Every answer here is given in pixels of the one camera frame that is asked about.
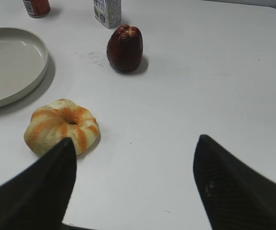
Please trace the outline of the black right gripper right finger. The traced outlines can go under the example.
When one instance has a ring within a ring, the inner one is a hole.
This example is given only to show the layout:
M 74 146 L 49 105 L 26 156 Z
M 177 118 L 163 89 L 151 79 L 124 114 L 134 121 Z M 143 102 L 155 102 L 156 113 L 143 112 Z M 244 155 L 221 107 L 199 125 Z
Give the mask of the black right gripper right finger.
M 276 230 L 276 183 L 208 135 L 199 137 L 193 175 L 213 230 Z

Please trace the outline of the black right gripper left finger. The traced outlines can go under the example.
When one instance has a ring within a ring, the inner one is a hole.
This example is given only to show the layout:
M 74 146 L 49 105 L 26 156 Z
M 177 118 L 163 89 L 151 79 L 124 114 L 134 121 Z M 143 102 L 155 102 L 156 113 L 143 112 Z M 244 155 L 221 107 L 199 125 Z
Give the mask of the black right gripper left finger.
M 0 185 L 0 230 L 60 230 L 76 172 L 73 141 L 64 138 Z

